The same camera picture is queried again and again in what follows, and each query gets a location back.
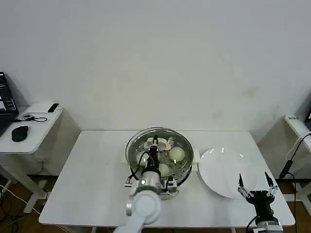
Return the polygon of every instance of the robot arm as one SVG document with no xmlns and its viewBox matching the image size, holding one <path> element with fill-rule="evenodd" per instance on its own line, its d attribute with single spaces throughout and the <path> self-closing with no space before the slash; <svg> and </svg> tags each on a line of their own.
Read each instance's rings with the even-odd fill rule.
<svg viewBox="0 0 311 233">
<path fill-rule="evenodd" d="M 265 176 L 269 185 L 269 190 L 248 191 L 243 184 L 240 174 L 238 192 L 250 204 L 253 204 L 256 210 L 257 217 L 255 223 L 258 228 L 254 229 L 254 233 L 282 233 L 283 228 L 278 219 L 273 217 L 273 210 L 270 204 L 275 199 L 277 186 L 273 184 L 272 179 L 265 172 Z"/>
<path fill-rule="evenodd" d="M 115 233 L 139 233 L 144 225 L 158 220 L 161 212 L 161 199 L 157 193 L 144 190 L 135 195 L 132 203 L 132 215 L 128 222 L 119 226 Z"/>
<path fill-rule="evenodd" d="M 122 226 L 116 228 L 116 233 L 139 233 L 144 225 L 158 220 L 161 212 L 161 173 L 159 169 L 157 137 L 148 150 L 147 167 L 142 172 L 141 180 L 130 206 L 130 218 Z"/>
</svg>

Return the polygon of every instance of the desk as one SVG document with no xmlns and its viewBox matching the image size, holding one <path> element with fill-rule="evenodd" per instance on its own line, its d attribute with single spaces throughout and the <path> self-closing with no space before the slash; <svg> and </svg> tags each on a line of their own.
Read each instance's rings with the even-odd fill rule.
<svg viewBox="0 0 311 233">
<path fill-rule="evenodd" d="M 248 132 L 180 133 L 200 154 L 212 147 L 231 147 L 253 156 L 256 164 L 271 175 Z M 128 219 L 125 204 L 130 192 L 123 185 L 130 170 L 127 164 L 121 163 L 120 157 L 134 134 L 118 131 L 81 132 L 40 215 L 40 223 L 105 227 L 123 224 Z M 258 189 L 267 188 L 264 173 L 260 174 Z M 271 207 L 282 225 L 295 223 L 279 190 Z M 148 227 L 245 228 L 255 215 L 253 205 L 245 200 L 221 197 L 202 183 L 197 172 L 191 172 L 180 186 L 180 193 L 163 201 L 159 220 Z"/>
<path fill-rule="evenodd" d="M 2 156 L 8 163 L 6 171 L 34 193 L 24 210 L 25 213 L 30 213 L 32 211 L 32 207 L 38 199 L 45 198 L 46 192 L 43 191 L 42 188 L 46 182 L 40 181 L 39 185 L 33 182 L 23 171 L 22 166 L 14 161 L 12 154 L 24 154 L 27 156 L 27 154 L 34 153 L 39 148 L 61 113 L 62 109 L 56 110 L 54 114 L 33 114 L 35 117 L 46 117 L 47 121 L 24 121 L 12 123 L 0 137 L 0 156 Z M 11 139 L 12 130 L 22 125 L 27 125 L 29 127 L 27 138 L 21 142 L 13 142 Z"/>
</svg>

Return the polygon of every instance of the white plate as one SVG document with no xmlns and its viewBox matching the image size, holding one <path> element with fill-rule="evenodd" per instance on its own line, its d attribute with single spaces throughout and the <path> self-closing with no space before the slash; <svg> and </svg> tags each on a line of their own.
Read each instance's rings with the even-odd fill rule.
<svg viewBox="0 0 311 233">
<path fill-rule="evenodd" d="M 216 193 L 235 199 L 243 197 L 238 192 L 239 174 L 246 189 L 255 190 L 258 171 L 251 159 L 229 148 L 213 148 L 201 156 L 199 172 L 203 181 Z"/>
</svg>

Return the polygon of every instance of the egg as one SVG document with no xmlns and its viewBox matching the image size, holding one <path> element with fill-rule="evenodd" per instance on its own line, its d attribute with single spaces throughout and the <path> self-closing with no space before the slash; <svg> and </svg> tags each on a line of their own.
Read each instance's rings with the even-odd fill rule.
<svg viewBox="0 0 311 233">
<path fill-rule="evenodd" d="M 137 164 L 139 163 L 139 160 L 140 160 L 141 155 L 142 155 L 143 153 L 144 153 L 144 152 L 139 152 L 139 153 L 136 155 L 136 162 L 137 162 Z M 148 157 L 149 157 L 149 155 L 146 154 L 146 153 L 142 156 L 142 159 L 141 159 L 141 162 L 140 162 L 140 166 L 142 166 L 142 167 L 146 167 L 146 166 L 147 166 Z"/>
<path fill-rule="evenodd" d="M 161 172 L 161 177 L 166 177 L 171 174 L 171 170 L 166 164 L 159 164 L 159 171 Z"/>
<path fill-rule="evenodd" d="M 174 147 L 170 150 L 169 156 L 172 161 L 180 162 L 185 158 L 185 151 L 180 147 Z"/>
</svg>

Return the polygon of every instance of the laptop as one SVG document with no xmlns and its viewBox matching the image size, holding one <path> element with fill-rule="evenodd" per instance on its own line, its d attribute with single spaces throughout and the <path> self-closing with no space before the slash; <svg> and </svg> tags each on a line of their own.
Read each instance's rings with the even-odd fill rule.
<svg viewBox="0 0 311 233">
<path fill-rule="evenodd" d="M 18 110 L 5 78 L 5 74 L 0 71 L 0 136 L 17 116 Z"/>
</svg>

